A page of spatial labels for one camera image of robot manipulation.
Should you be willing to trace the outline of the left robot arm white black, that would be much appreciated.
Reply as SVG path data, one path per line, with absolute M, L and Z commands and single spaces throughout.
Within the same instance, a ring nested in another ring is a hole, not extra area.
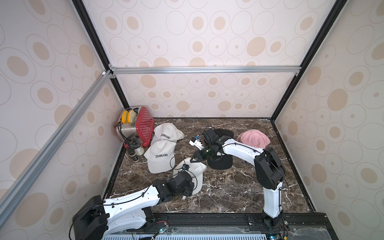
M 147 188 L 119 198 L 90 198 L 73 216 L 70 233 L 75 240 L 101 240 L 103 237 L 142 228 L 152 220 L 149 210 L 170 202 L 177 196 L 190 197 L 195 188 L 193 178 L 181 171 L 171 179 L 155 180 Z

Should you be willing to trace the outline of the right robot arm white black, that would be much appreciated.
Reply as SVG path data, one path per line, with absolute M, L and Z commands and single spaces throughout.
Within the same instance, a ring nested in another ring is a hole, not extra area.
M 276 151 L 272 147 L 251 147 L 231 136 L 219 136 L 213 128 L 206 129 L 202 136 L 203 142 L 199 136 L 189 141 L 190 145 L 198 148 L 191 162 L 206 161 L 212 169 L 226 170 L 232 167 L 233 157 L 237 157 L 254 166 L 257 181 L 264 190 L 262 224 L 270 231 L 283 224 L 281 191 L 286 169 Z

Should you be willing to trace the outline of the pink LA cap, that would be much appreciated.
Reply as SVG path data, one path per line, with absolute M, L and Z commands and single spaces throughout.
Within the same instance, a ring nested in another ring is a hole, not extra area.
M 243 132 L 238 136 L 237 141 L 261 149 L 264 149 L 271 143 L 270 139 L 259 130 L 248 130 Z

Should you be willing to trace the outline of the white cap back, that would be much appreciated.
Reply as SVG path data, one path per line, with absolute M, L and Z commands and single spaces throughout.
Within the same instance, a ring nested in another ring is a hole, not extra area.
M 154 136 L 151 141 L 151 145 L 160 141 L 167 140 L 176 143 L 179 140 L 185 138 L 185 134 L 177 129 L 177 127 L 172 123 L 164 123 L 157 126 L 154 129 Z

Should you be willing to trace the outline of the white Colorado cap front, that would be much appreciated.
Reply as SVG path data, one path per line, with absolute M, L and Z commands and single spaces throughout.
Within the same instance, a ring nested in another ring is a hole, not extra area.
M 181 161 L 174 169 L 173 175 L 178 174 L 183 169 L 183 165 L 188 165 L 188 173 L 192 177 L 193 183 L 195 185 L 192 195 L 196 195 L 200 192 L 203 186 L 203 173 L 207 170 L 207 166 L 203 163 L 192 163 L 191 158 L 186 158 Z

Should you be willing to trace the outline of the black cap with white label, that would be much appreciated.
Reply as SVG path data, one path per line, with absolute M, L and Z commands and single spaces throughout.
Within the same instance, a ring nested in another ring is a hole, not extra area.
M 230 138 L 234 137 L 234 132 L 225 129 L 214 129 L 214 132 L 218 137 L 228 136 Z M 220 155 L 212 156 L 207 159 L 207 163 L 210 168 L 215 170 L 227 170 L 230 169 L 233 165 L 233 156 L 232 155 Z

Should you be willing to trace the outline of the white colorado cap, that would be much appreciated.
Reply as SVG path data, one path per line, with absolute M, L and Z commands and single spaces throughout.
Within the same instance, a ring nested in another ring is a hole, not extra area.
M 188 165 L 188 173 L 192 177 L 193 183 L 195 185 L 192 195 L 196 195 L 200 192 L 203 186 L 203 173 L 207 170 L 207 166 L 203 163 L 192 163 L 191 158 L 186 158 L 181 161 L 174 169 L 173 175 L 178 174 L 183 169 L 183 165 Z
M 160 140 L 151 145 L 144 153 L 147 159 L 148 169 L 152 174 L 159 174 L 170 171 L 175 166 L 176 143 Z

